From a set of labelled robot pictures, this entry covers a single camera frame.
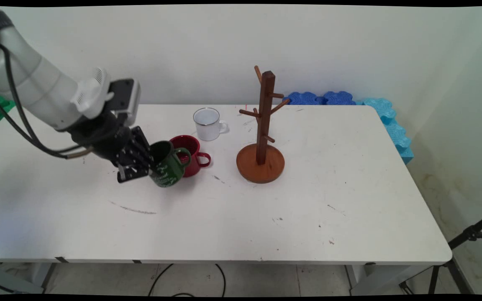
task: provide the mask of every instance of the robotic arm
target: robotic arm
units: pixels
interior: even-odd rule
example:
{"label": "robotic arm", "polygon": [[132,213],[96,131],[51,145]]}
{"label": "robotic arm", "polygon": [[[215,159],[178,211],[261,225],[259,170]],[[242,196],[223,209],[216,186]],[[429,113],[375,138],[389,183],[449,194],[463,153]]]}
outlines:
{"label": "robotic arm", "polygon": [[151,173],[153,158],[149,143],[140,127],[129,128],[139,104],[139,82],[135,79],[112,82],[102,68],[75,82],[31,48],[3,11],[0,11],[0,95],[15,101],[30,136],[20,128],[17,130],[40,150],[60,158],[75,158],[62,153],[76,147],[56,151],[42,145],[29,126],[23,107],[56,131],[68,132],[79,146],[110,160],[119,169],[119,183]]}

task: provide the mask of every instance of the wooden peg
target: wooden peg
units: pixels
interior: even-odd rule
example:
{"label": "wooden peg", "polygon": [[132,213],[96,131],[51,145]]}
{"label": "wooden peg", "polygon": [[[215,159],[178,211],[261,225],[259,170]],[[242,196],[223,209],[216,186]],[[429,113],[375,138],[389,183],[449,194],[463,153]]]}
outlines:
{"label": "wooden peg", "polygon": [[275,140],[274,140],[273,138],[271,138],[271,137],[269,137],[269,136],[267,136],[267,135],[264,135],[264,138],[267,139],[269,142],[272,142],[272,143],[275,142]]}
{"label": "wooden peg", "polygon": [[251,112],[251,111],[239,110],[239,112],[240,112],[241,114],[253,116],[253,117],[256,117],[256,118],[260,118],[260,117],[261,117],[260,114],[258,114],[258,113],[253,113],[253,112]]}
{"label": "wooden peg", "polygon": [[262,73],[260,72],[260,68],[258,65],[254,66],[254,70],[256,70],[256,75],[258,76],[258,80],[260,81],[260,84],[262,83]]}
{"label": "wooden peg", "polygon": [[279,105],[275,106],[274,109],[271,110],[271,114],[278,111],[280,108],[282,108],[284,105],[287,105],[288,103],[289,103],[289,98],[286,99],[285,101],[279,103]]}
{"label": "wooden peg", "polygon": [[283,98],[284,98],[284,94],[280,94],[280,93],[271,93],[271,97],[273,97],[273,98],[279,98],[279,99],[283,99]]}
{"label": "wooden peg", "polygon": [[[258,109],[254,108],[252,110],[254,111],[254,113],[258,114]],[[256,123],[260,124],[260,118],[256,118]]]}

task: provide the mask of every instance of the scuff mark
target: scuff mark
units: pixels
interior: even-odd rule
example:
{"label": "scuff mark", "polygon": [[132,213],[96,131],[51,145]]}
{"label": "scuff mark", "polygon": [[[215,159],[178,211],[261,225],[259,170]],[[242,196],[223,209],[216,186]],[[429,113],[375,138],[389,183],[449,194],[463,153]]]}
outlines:
{"label": "scuff mark", "polygon": [[251,122],[255,122],[255,121],[256,121],[256,118],[254,118],[254,119],[253,119],[253,120],[251,120],[251,121],[247,121],[247,122],[245,122],[243,125],[247,125],[247,124],[249,124],[249,123],[251,123]]}
{"label": "scuff mark", "polygon": [[430,178],[432,178],[433,175],[430,173],[426,173],[423,178],[420,180],[421,186],[427,188],[427,182],[429,181]]}
{"label": "scuff mark", "polygon": [[275,219],[273,219],[272,217],[271,217],[271,219],[274,221],[274,223],[275,223],[278,227],[281,227],[281,228],[283,229],[283,227],[282,227],[281,225],[279,225],[279,224],[275,221]]}
{"label": "scuff mark", "polygon": [[130,211],[133,211],[133,212],[137,212],[137,213],[142,213],[142,214],[156,214],[156,212],[151,212],[151,211],[142,211],[142,210],[137,210],[137,209],[131,209],[131,208],[127,208],[127,207],[124,207],[124,206],[121,206],[115,202],[112,202],[112,201],[109,201],[109,203],[113,204],[113,205],[116,205],[124,210],[130,210]]}
{"label": "scuff mark", "polygon": [[332,207],[332,206],[331,206],[331,205],[329,205],[329,204],[327,204],[327,206],[328,206],[328,207],[330,207],[330,208],[332,208],[332,209],[334,209],[334,210],[336,210],[336,211],[338,211],[338,212],[339,212],[339,213],[341,213],[341,214],[342,214],[344,217],[346,217],[346,215],[343,213],[343,211],[340,211],[340,210],[338,210],[338,209],[336,209],[336,208]]}
{"label": "scuff mark", "polygon": [[221,183],[225,184],[226,182],[224,182],[223,180],[219,179],[218,176],[213,176],[215,179],[219,180]]}

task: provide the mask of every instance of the tiled floor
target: tiled floor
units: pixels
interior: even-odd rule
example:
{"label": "tiled floor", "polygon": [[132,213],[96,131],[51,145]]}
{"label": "tiled floor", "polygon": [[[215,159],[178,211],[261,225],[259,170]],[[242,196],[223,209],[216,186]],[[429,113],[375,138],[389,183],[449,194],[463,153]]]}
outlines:
{"label": "tiled floor", "polygon": [[[146,296],[155,277],[168,265],[131,263],[59,263],[46,293]],[[348,296],[343,265],[273,265],[222,263],[226,297]],[[430,269],[408,281],[415,293],[427,293]],[[222,275],[213,264],[173,265],[158,280],[153,296],[191,293],[219,297]],[[436,293],[457,293],[447,269],[440,269]],[[396,286],[385,295],[401,295]]]}

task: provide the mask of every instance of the wooden mug tree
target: wooden mug tree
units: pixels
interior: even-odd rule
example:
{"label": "wooden mug tree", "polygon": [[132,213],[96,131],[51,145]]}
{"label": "wooden mug tree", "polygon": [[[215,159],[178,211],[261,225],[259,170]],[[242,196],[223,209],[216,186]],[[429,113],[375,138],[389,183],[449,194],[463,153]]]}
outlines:
{"label": "wooden mug tree", "polygon": [[255,144],[247,145],[237,154],[237,169],[241,175],[254,183],[269,183],[277,179],[284,170],[284,156],[280,151],[267,142],[274,143],[269,137],[269,122],[271,114],[289,103],[289,99],[281,102],[274,109],[273,98],[283,99],[283,94],[274,93],[275,76],[273,72],[260,73],[260,68],[254,66],[256,75],[262,88],[260,89],[260,111],[254,108],[253,112],[239,110],[239,113],[253,116],[258,122],[258,139]]}

